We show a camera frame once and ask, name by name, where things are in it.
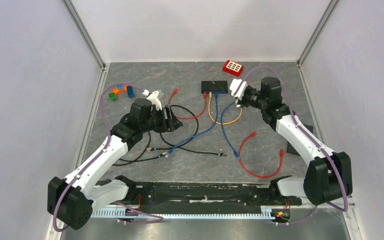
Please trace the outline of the black network switch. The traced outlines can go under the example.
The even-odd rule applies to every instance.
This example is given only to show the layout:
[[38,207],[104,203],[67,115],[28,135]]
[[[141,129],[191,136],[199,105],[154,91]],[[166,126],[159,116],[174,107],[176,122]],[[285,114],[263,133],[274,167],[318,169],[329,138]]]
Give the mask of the black network switch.
[[226,80],[206,80],[201,82],[201,93],[228,93],[228,82]]

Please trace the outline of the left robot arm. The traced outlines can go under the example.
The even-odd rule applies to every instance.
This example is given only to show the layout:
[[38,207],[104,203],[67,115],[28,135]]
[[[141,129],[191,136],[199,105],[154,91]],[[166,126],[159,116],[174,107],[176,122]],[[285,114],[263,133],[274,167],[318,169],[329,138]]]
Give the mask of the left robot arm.
[[182,126],[169,105],[161,106],[157,98],[137,98],[129,113],[109,130],[104,142],[86,161],[64,178],[54,177],[48,183],[47,211],[52,215],[54,229],[64,231],[58,227],[57,221],[61,221],[78,230],[93,213],[109,204],[118,200],[133,203],[137,191],[122,180],[114,179],[99,187],[96,183],[145,133],[173,132]]

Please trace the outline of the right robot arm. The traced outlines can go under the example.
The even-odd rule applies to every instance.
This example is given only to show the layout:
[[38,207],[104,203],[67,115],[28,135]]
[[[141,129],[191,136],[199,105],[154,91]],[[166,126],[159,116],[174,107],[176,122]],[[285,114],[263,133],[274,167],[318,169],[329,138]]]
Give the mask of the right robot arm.
[[347,211],[347,197],[353,192],[349,155],[327,147],[301,123],[283,103],[278,78],[263,78],[260,89],[242,79],[233,79],[229,94],[240,107],[260,110],[263,121],[292,145],[307,166],[303,178],[284,176],[270,182],[268,196],[273,203],[282,204],[289,197],[298,197],[308,199],[315,206],[328,204]]

